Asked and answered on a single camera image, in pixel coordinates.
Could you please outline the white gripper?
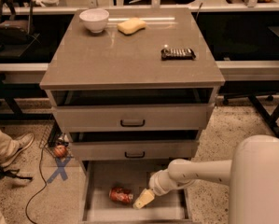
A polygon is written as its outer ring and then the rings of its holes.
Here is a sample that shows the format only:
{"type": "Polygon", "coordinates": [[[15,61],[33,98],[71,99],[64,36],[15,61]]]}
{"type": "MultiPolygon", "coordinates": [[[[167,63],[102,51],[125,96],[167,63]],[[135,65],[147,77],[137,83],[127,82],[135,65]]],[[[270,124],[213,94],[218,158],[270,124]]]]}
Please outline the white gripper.
{"type": "Polygon", "coordinates": [[[148,186],[149,189],[144,189],[133,203],[134,209],[142,209],[155,199],[155,195],[163,196],[172,190],[182,189],[182,185],[175,179],[175,174],[168,169],[154,173],[148,186]]]}

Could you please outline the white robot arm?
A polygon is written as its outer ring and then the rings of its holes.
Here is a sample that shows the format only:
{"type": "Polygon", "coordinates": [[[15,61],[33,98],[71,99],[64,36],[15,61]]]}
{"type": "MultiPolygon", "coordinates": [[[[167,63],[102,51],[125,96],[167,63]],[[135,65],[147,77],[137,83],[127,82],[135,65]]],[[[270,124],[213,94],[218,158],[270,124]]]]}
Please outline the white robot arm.
{"type": "Polygon", "coordinates": [[[230,187],[229,224],[279,224],[279,139],[254,135],[227,161],[171,161],[149,179],[133,204],[141,209],[155,197],[185,189],[195,180],[230,187]]]}

